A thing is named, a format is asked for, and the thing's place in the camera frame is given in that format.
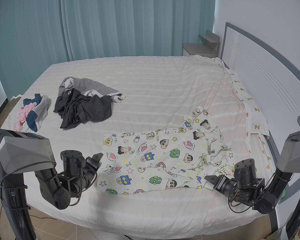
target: teal curtain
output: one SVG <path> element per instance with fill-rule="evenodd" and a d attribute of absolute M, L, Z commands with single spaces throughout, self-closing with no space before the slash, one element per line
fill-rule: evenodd
<path fill-rule="evenodd" d="M 214 12 L 215 0 L 0 0 L 0 81 L 10 99 L 54 63 L 180 56 Z"/>

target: white headboard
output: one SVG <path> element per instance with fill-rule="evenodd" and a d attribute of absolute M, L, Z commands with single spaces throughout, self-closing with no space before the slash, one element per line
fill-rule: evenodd
<path fill-rule="evenodd" d="M 220 58 L 262 110 L 278 155 L 287 136 L 300 131 L 300 71 L 268 44 L 228 22 Z"/>

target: bed sheet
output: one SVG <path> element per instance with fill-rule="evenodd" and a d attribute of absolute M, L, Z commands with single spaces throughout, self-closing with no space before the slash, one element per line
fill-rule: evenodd
<path fill-rule="evenodd" d="M 58 86 L 66 76 L 90 78 L 125 93 L 121 103 L 112 103 L 112 116 L 103 122 L 87 122 L 74 129 L 59 128 L 61 119 L 53 113 Z M 62 171 L 60 152 L 81 151 L 92 156 L 102 149 L 103 135 L 174 128 L 179 116 L 203 106 L 218 124 L 224 143 L 234 150 L 236 161 L 249 158 L 245 144 L 245 107 L 237 98 L 232 79 L 214 59 L 191 57 L 96 58 L 51 65 L 14 107 L 2 128 L 13 129 L 17 109 L 24 98 L 35 93 L 52 101 L 38 134 L 50 139 Z M 252 149 L 263 147 L 258 134 L 251 134 Z M 253 152 L 258 177 L 269 178 L 271 168 L 262 150 Z M 150 239 L 186 238 L 215 234 L 245 225 L 261 216 L 248 210 L 231 212 L 224 196 L 206 188 L 176 189 L 142 194 L 112 195 L 99 192 L 96 185 L 84 192 L 78 205 L 57 210 L 39 193 L 33 172 L 24 174 L 27 201 L 52 217 L 106 232 Z"/>

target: wooden nightstand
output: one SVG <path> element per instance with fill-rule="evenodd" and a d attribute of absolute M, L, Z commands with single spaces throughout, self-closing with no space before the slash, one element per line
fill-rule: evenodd
<path fill-rule="evenodd" d="M 209 30 L 205 31 L 205 35 L 199 35 L 204 39 L 204 44 L 184 43 L 182 55 L 201 55 L 203 57 L 213 58 L 217 56 L 220 37 Z"/>

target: floor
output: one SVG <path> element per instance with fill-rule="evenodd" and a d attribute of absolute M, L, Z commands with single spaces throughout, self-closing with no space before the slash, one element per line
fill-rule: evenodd
<path fill-rule="evenodd" d="M 12 108 L 20 100 L 19 98 L 12 99 L 0 114 L 0 127 L 4 120 L 12 110 Z M 122 235 L 102 232 L 95 229 L 87 229 L 72 223 L 54 220 L 54 219 L 39 219 L 49 217 L 43 212 L 31 208 L 29 213 L 36 217 L 31 217 L 32 224 L 36 232 L 40 235 L 41 240 L 125 240 L 128 239 Z M 263 216 L 252 223 L 245 226 L 240 226 L 232 230 L 222 232 L 215 235 L 200 235 L 184 240 L 259 240 L 270 235 L 271 226 L 269 216 Z M 9 225 L 5 211 L 2 210 L 0 216 L 0 239 L 14 240 L 14 233 Z M 144 238 L 131 237 L 133 240 L 145 240 Z"/>

